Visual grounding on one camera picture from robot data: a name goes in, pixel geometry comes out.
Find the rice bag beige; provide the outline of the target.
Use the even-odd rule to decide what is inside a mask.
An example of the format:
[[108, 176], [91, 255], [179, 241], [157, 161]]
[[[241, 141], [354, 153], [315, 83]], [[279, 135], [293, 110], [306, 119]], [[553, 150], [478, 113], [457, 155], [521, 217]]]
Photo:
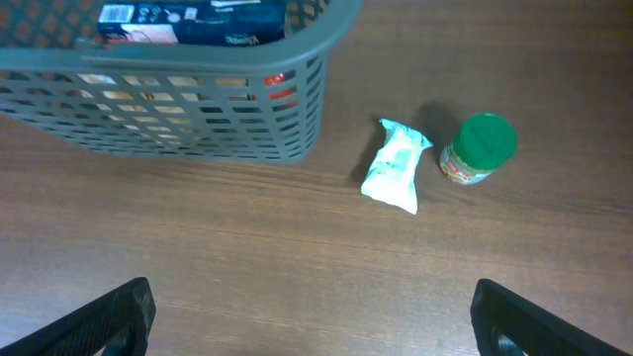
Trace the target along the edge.
[[156, 149], [189, 151], [204, 135], [202, 114], [221, 114], [219, 97], [205, 79], [193, 75], [135, 75], [114, 77], [80, 73], [88, 87], [78, 95], [94, 99], [105, 119], [139, 134]]

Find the grey plastic basket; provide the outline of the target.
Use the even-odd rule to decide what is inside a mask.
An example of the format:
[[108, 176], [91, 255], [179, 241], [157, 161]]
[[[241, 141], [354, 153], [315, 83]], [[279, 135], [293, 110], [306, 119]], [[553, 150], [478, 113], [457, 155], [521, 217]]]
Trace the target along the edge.
[[114, 155], [294, 163], [358, 1], [1, 5], [1, 112]]

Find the tissue multipack blue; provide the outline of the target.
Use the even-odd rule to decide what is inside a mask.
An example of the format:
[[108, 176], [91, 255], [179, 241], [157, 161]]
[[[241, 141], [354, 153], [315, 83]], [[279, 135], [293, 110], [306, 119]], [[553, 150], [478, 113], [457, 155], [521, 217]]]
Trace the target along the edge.
[[279, 1], [106, 2], [97, 30], [108, 44], [254, 46], [284, 39], [287, 6]]

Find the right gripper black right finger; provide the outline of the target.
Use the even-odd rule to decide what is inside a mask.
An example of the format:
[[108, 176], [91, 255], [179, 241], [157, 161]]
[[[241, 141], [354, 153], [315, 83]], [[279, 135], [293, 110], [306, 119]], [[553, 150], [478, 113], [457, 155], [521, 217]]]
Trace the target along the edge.
[[470, 315], [482, 355], [628, 356], [490, 279], [478, 281]]

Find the green lid jar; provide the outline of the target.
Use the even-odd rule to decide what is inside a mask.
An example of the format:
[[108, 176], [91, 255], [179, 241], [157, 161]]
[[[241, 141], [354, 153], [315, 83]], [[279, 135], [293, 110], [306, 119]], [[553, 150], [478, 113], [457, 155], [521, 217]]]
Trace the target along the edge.
[[502, 116], [481, 113], [464, 122], [442, 150], [439, 167], [451, 181], [473, 185], [506, 164], [517, 150], [517, 134]]

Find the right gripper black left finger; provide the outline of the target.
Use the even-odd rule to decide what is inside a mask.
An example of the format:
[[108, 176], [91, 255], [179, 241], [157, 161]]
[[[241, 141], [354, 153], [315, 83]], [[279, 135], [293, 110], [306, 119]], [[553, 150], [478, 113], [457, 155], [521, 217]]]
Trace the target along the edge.
[[156, 315], [149, 282], [134, 278], [1, 349], [1, 356], [144, 356]]

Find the spaghetti pack red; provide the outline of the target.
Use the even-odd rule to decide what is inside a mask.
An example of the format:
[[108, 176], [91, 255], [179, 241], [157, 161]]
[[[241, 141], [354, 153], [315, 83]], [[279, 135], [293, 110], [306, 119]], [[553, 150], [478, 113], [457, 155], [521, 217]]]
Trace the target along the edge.
[[295, 72], [256, 76], [245, 81], [248, 89], [243, 98], [261, 113], [279, 113], [299, 105]]

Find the white teal packet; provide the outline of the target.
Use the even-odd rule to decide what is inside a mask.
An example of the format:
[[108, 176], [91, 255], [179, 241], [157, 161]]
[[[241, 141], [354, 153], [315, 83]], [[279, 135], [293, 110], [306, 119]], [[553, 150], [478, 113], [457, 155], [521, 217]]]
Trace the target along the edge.
[[383, 118], [380, 124], [385, 130], [385, 142], [370, 164], [361, 193], [416, 215], [415, 171], [422, 153], [433, 143], [423, 133], [401, 123]]

